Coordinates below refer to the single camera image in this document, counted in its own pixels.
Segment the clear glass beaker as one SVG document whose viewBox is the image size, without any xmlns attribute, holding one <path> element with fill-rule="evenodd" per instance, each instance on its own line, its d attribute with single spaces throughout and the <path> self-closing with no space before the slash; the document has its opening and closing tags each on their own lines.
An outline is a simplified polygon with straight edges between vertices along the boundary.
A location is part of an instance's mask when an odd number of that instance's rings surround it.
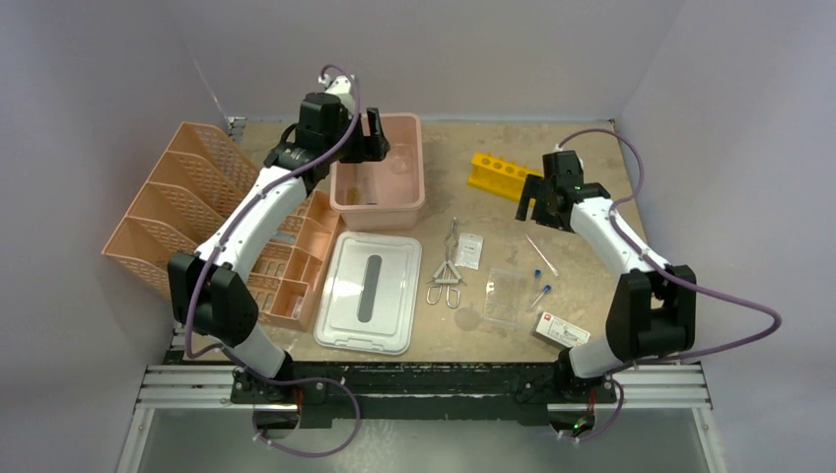
<svg viewBox="0 0 836 473">
<path fill-rule="evenodd" d="M 407 144 L 395 144 L 387 154 L 385 161 L 394 175 L 405 175 L 414 172 L 415 147 Z"/>
</svg>

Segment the graduated cylinder with blue base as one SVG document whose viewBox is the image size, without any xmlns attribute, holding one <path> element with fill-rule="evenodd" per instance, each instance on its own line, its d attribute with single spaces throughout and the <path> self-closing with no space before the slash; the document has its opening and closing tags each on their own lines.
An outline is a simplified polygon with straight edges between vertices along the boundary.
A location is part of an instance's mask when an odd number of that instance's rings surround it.
<svg viewBox="0 0 836 473">
<path fill-rule="evenodd" d="M 356 204 L 362 206 L 378 204 L 375 180 L 372 175 L 364 175 L 357 179 Z"/>
</svg>

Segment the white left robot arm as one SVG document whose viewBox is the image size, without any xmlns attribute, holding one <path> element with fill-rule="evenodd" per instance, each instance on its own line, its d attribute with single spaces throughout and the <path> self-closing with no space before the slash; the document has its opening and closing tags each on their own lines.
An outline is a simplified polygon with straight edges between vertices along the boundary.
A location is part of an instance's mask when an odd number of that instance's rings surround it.
<svg viewBox="0 0 836 473">
<path fill-rule="evenodd" d="M 259 308 L 246 286 L 251 270 L 280 224 L 334 164 L 380 162 L 389 150 L 379 111 L 361 110 L 350 78 L 338 77 L 305 96 L 295 126 L 268 153 L 254 185 L 221 227 L 168 262 L 174 319 L 188 334 L 216 340 L 257 375 L 255 389 L 268 402 L 293 393 L 292 360 L 258 322 Z"/>
</svg>

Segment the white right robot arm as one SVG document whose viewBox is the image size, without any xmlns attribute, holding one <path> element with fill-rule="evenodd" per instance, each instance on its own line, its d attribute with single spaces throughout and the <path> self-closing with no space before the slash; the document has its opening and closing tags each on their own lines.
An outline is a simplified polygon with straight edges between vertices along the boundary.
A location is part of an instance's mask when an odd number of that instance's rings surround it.
<svg viewBox="0 0 836 473">
<path fill-rule="evenodd" d="M 696 275 L 687 265 L 671 265 L 624 223 L 608 191 L 587 182 L 574 151 L 543 155 L 543 174 L 528 174 L 516 217 L 582 237 L 595 251 L 616 286 L 602 335 L 563 350 L 555 363 L 553 386 L 576 401 L 606 373 L 647 357 L 691 348 L 696 332 Z"/>
</svg>

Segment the yellow test tube rack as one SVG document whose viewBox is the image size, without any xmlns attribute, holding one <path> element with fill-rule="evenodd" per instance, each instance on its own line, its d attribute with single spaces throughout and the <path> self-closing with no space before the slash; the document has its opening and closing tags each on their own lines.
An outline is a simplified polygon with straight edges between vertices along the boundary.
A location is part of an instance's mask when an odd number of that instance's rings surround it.
<svg viewBox="0 0 836 473">
<path fill-rule="evenodd" d="M 520 199 L 529 174 L 542 176 L 540 170 L 483 153 L 475 153 L 470 164 L 468 186 L 515 202 Z"/>
</svg>

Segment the pink plastic bin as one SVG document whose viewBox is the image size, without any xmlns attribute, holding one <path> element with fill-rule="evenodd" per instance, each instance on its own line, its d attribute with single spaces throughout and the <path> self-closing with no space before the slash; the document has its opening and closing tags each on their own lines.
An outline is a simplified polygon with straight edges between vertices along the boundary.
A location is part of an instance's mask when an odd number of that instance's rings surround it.
<svg viewBox="0 0 836 473">
<path fill-rule="evenodd" d="M 414 113 L 384 113 L 383 132 L 390 143 L 415 147 L 414 172 L 394 175 L 385 159 L 377 163 L 342 164 L 330 168 L 330 206 L 345 226 L 355 232 L 409 230 L 416 226 L 426 201 L 422 122 Z M 356 204 L 356 181 L 364 175 L 375 180 L 378 204 Z"/>
</svg>

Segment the thin glass stirring rod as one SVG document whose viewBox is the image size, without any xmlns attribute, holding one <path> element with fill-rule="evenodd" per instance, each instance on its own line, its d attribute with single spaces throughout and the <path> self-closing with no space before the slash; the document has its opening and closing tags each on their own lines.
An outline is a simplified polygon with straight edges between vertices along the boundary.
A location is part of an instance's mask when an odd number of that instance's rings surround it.
<svg viewBox="0 0 836 473">
<path fill-rule="evenodd" d="M 559 270 L 558 270 L 558 269 L 557 269 L 557 267 L 556 267 L 556 266 L 555 266 L 555 265 L 554 265 L 554 264 L 553 264 L 553 263 L 552 263 L 552 262 L 551 262 L 551 261 L 547 258 L 547 256 L 545 255 L 545 253 L 544 253 L 544 252 L 540 249 L 540 247 L 536 244 L 536 242 L 533 240 L 533 238 L 532 238 L 531 236 L 529 236 L 528 234 L 525 234 L 525 235 L 524 235 L 524 237 L 525 237 L 525 239 L 527 240 L 527 242 L 531 245 L 531 247 L 532 247 L 532 249 L 535 251 L 535 253 L 536 253 L 536 254 L 540 257 L 540 259 L 541 259 L 541 260 L 543 261 L 543 263 L 546 265 L 546 267 L 548 268 L 548 270 L 549 270 L 549 271 L 550 271 L 550 272 L 551 272 L 551 273 L 552 273 L 555 277 L 559 277 L 559 276 L 560 276 Z"/>
</svg>

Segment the blue capped tube upper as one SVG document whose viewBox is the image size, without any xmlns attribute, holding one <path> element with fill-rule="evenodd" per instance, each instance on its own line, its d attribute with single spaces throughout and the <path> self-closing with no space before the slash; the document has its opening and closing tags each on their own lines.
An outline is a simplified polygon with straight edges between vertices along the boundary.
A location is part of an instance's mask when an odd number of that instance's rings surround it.
<svg viewBox="0 0 836 473">
<path fill-rule="evenodd" d="M 533 273 L 533 282 L 531 285 L 531 290 L 529 291 L 529 299 L 533 301 L 540 292 L 541 289 L 541 275 L 542 272 L 540 269 L 535 269 Z"/>
</svg>

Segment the blue capped tube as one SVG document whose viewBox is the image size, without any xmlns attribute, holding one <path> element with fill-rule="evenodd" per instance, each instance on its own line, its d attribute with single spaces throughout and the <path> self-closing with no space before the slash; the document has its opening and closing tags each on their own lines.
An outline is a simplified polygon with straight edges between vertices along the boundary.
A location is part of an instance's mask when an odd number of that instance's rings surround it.
<svg viewBox="0 0 836 473">
<path fill-rule="evenodd" d="M 533 310 L 535 309 L 540 302 L 551 292 L 552 287 L 550 285 L 544 285 L 543 288 L 537 292 L 537 294 L 533 297 L 532 301 L 530 302 L 528 309 Z"/>
<path fill-rule="evenodd" d="M 535 269 L 533 273 L 533 282 L 531 285 L 531 290 L 529 291 L 529 299 L 533 301 L 540 292 L 541 289 L 541 275 L 542 272 L 540 269 Z"/>
</svg>

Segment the blue capped tube lower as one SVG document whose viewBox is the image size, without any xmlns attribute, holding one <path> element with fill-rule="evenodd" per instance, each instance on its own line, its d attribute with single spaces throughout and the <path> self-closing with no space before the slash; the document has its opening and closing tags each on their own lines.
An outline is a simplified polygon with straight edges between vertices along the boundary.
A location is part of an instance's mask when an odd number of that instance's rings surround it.
<svg viewBox="0 0 836 473">
<path fill-rule="evenodd" d="M 552 287 L 550 285 L 544 285 L 543 288 L 537 292 L 537 294 L 533 297 L 532 301 L 530 302 L 528 309 L 533 310 L 535 309 L 540 302 L 551 292 Z"/>
</svg>

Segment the small white sachet packet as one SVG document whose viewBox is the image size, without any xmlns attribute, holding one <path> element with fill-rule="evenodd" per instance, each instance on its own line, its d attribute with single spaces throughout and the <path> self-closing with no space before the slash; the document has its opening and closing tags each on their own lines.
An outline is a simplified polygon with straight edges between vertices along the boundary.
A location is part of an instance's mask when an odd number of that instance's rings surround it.
<svg viewBox="0 0 836 473">
<path fill-rule="evenodd" d="M 454 265 L 466 269 L 478 270 L 484 245 L 481 235 L 462 233 L 459 236 Z"/>
</svg>

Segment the clear plastic well plate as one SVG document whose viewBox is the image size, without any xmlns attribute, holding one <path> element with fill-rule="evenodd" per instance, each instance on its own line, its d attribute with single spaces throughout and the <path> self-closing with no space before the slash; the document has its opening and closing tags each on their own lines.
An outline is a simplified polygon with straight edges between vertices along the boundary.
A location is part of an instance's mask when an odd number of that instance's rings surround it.
<svg viewBox="0 0 836 473">
<path fill-rule="evenodd" d="M 527 294 L 527 278 L 516 270 L 492 268 L 486 283 L 482 321 L 506 330 L 516 330 Z"/>
</svg>

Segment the metal crucible tongs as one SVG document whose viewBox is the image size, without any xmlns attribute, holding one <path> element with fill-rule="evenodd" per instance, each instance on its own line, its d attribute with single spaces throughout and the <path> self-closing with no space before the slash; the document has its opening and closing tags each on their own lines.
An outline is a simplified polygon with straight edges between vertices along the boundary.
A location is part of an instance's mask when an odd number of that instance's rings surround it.
<svg viewBox="0 0 836 473">
<path fill-rule="evenodd" d="M 448 308 L 459 308 L 460 290 L 457 286 L 463 282 L 463 278 L 453 264 L 458 240 L 457 218 L 453 217 L 450 229 L 443 240 L 445 246 L 444 260 L 433 273 L 427 288 L 425 299 L 429 305 L 435 305 L 444 300 Z"/>
</svg>

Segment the small white cardboard box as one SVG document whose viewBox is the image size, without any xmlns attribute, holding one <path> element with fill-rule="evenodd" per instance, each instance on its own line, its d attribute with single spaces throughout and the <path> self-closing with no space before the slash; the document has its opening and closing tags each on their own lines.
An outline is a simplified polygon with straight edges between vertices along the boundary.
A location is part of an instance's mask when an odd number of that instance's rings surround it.
<svg viewBox="0 0 836 473">
<path fill-rule="evenodd" d="M 573 348 L 586 344 L 591 339 L 591 334 L 548 311 L 541 312 L 533 325 L 531 335 L 552 345 L 559 345 L 564 348 Z"/>
</svg>

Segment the white plastic bin lid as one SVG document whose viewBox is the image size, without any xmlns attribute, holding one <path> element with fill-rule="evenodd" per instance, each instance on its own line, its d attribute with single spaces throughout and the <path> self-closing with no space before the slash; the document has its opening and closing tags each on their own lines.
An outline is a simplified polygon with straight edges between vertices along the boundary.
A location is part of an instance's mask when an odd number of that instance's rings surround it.
<svg viewBox="0 0 836 473">
<path fill-rule="evenodd" d="M 313 337 L 333 349 L 404 354 L 411 342 L 422 245 L 412 237 L 344 232 L 333 247 Z"/>
</svg>

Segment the orange plastic file organizer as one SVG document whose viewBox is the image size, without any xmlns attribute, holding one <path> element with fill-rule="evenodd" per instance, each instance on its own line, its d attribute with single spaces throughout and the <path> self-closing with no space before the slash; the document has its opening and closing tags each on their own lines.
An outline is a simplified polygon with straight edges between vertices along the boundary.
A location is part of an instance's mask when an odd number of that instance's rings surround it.
<svg viewBox="0 0 836 473">
<path fill-rule="evenodd" d="M 183 122 L 154 166 L 103 254 L 170 295 L 167 264 L 217 231 L 254 185 L 257 169 L 221 129 Z M 246 284 L 259 319 L 307 331 L 315 321 L 341 216 L 329 196 L 313 192 L 282 222 L 255 261 Z"/>
</svg>

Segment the black aluminium base frame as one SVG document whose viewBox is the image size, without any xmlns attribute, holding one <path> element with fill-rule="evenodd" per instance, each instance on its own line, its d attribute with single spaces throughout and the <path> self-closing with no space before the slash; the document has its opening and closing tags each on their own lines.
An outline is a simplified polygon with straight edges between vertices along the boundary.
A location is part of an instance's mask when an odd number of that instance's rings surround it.
<svg viewBox="0 0 836 473">
<path fill-rule="evenodd" d="M 226 408 L 261 422 L 325 429 L 335 420 L 513 421 L 586 430 L 624 410 L 709 408 L 699 365 L 644 366 L 613 378 L 560 387 L 552 364 L 303 362 L 299 386 L 276 386 L 225 364 L 147 368 L 137 405 L 151 409 Z"/>
</svg>

